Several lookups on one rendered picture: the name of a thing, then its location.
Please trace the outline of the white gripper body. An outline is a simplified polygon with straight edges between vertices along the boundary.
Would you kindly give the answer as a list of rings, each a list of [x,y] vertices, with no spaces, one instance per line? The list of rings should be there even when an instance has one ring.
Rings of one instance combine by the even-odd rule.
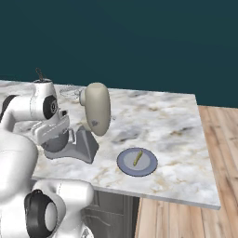
[[[61,117],[57,122],[46,120],[37,123],[32,128],[32,134],[35,142],[42,145],[49,139],[56,138],[59,134],[65,132],[70,126],[70,119],[68,115]]]

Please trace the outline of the grey mixer bowl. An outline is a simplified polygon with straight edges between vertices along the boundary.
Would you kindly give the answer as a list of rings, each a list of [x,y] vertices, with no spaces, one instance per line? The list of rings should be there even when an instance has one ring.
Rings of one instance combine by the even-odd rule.
[[[69,138],[75,141],[75,135],[72,128],[67,129],[65,132],[60,133],[57,137],[49,139],[41,145],[41,147],[47,152],[60,152],[69,142]]]

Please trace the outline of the beige and grey stand mixer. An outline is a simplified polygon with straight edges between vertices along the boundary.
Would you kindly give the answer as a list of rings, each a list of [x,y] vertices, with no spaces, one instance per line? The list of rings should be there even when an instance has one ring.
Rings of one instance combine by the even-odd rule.
[[[86,118],[74,131],[75,141],[69,138],[66,147],[60,152],[47,152],[48,159],[72,157],[92,164],[99,145],[94,135],[102,137],[111,122],[111,100],[108,88],[102,83],[89,84],[79,94],[79,102],[85,108]]]

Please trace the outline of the yellow butter stick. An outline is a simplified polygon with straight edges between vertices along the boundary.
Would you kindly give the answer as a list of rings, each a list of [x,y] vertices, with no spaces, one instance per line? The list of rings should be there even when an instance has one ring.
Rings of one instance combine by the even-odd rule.
[[[137,163],[138,163],[140,157],[142,156],[142,154],[143,154],[143,151],[140,150],[140,151],[138,152],[138,154],[137,154],[136,159],[135,159],[134,162],[133,162],[133,166],[136,166],[136,165],[137,165]]]

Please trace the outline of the blue-grey round plate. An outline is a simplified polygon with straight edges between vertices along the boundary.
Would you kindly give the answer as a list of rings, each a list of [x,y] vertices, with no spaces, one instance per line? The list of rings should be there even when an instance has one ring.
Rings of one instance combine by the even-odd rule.
[[[140,150],[143,151],[143,154],[137,165],[133,166],[133,162]],[[122,172],[131,177],[146,177],[155,171],[158,166],[158,159],[147,149],[138,147],[128,148],[117,156],[117,166]]]

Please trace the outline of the grey island cupboard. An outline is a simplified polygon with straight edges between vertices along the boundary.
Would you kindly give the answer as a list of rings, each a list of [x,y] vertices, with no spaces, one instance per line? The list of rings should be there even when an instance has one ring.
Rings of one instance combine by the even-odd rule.
[[[134,238],[138,211],[138,197],[95,191],[82,219],[95,238]]]

